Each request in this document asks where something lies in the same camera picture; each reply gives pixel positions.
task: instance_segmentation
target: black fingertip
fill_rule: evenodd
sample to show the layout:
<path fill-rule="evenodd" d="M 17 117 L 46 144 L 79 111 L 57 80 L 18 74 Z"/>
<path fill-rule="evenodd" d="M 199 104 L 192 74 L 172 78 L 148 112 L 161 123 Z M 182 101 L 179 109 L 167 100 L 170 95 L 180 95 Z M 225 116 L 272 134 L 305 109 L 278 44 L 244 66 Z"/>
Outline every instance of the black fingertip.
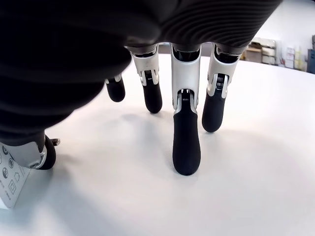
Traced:
<path fill-rule="evenodd" d="M 223 120 L 225 98 L 221 96 L 222 92 L 216 91 L 213 96 L 206 95 L 206 101 L 202 113 L 202 126 L 210 132 L 216 132 Z"/>
<path fill-rule="evenodd" d="M 56 162 L 56 150 L 53 143 L 47 137 L 47 135 L 45 135 L 45 147 L 47 149 L 46 161 L 44 165 L 39 168 L 39 170 L 49 170 L 54 166 Z"/>
<path fill-rule="evenodd" d="M 109 83 L 106 83 L 106 86 L 108 95 L 114 102 L 123 101 L 126 95 L 123 79 L 120 79 L 118 82 L 115 79 L 109 79 Z"/>
<path fill-rule="evenodd" d="M 151 113 L 158 113 L 162 108 L 162 95 L 159 87 L 159 83 L 154 85 L 153 83 L 143 86 L 144 100 L 146 107 Z"/>
<path fill-rule="evenodd" d="M 174 115 L 173 164 L 184 176 L 194 174 L 200 165 L 197 120 L 198 115 L 190 109 Z"/>

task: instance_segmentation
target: white table surface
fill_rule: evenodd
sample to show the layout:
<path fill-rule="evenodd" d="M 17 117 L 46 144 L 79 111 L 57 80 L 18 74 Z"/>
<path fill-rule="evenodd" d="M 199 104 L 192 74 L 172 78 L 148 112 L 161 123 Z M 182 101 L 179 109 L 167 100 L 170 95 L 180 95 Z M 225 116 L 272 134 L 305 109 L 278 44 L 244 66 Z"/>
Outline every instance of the white table surface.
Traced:
<path fill-rule="evenodd" d="M 32 171 L 1 236 L 310 236 L 315 234 L 315 75 L 239 62 L 215 134 L 201 125 L 199 170 L 172 165 L 170 55 L 159 56 L 163 107 L 151 115 L 135 66 L 126 97 L 106 88 L 47 130 L 52 171 Z"/>

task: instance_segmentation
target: white wall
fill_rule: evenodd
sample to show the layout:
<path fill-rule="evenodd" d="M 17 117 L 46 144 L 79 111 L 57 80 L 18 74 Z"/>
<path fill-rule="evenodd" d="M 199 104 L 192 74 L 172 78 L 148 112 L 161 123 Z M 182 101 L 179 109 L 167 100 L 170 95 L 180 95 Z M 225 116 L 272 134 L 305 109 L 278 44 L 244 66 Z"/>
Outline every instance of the white wall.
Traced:
<path fill-rule="evenodd" d="M 302 54 L 307 55 L 307 50 L 313 48 L 312 35 L 315 35 L 315 2 L 283 0 L 256 37 L 281 42 L 284 56 L 286 47 L 297 46 L 301 46 Z"/>

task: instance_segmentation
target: white box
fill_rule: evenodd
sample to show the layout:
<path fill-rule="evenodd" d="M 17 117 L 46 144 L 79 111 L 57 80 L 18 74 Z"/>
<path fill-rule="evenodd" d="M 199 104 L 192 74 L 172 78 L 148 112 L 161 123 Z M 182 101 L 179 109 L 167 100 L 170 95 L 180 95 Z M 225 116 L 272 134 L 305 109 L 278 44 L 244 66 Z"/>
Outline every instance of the white box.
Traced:
<path fill-rule="evenodd" d="M 295 49 L 294 48 L 286 48 L 286 53 L 295 54 Z"/>
<path fill-rule="evenodd" d="M 0 208 L 13 208 L 30 173 L 19 166 L 10 152 L 0 143 Z"/>
<path fill-rule="evenodd" d="M 286 60 L 294 60 L 294 54 L 287 53 L 285 59 Z"/>
<path fill-rule="evenodd" d="M 294 68 L 294 61 L 293 60 L 285 60 L 285 66 L 287 68 L 293 69 Z"/>
<path fill-rule="evenodd" d="M 276 63 L 276 60 L 274 57 L 262 56 L 262 63 L 274 65 Z"/>
<path fill-rule="evenodd" d="M 275 56 L 276 52 L 275 52 L 275 49 L 273 48 L 262 47 L 262 54 L 266 56 Z"/>

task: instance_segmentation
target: robotic hand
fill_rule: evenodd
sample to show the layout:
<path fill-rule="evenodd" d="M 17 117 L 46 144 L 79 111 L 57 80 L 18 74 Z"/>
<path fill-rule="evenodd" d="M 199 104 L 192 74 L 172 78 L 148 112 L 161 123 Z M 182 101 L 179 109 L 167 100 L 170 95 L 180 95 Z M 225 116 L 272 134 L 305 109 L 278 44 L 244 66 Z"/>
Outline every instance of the robotic hand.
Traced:
<path fill-rule="evenodd" d="M 131 57 L 146 107 L 159 112 L 158 43 L 170 42 L 173 163 L 191 175 L 200 164 L 200 45 L 214 44 L 202 125 L 215 132 L 240 55 L 281 0 L 17 2 L 0 3 L 2 149 L 21 166 L 52 168 L 56 153 L 44 130 L 90 102 L 104 83 L 110 98 L 122 101 L 121 72 Z"/>

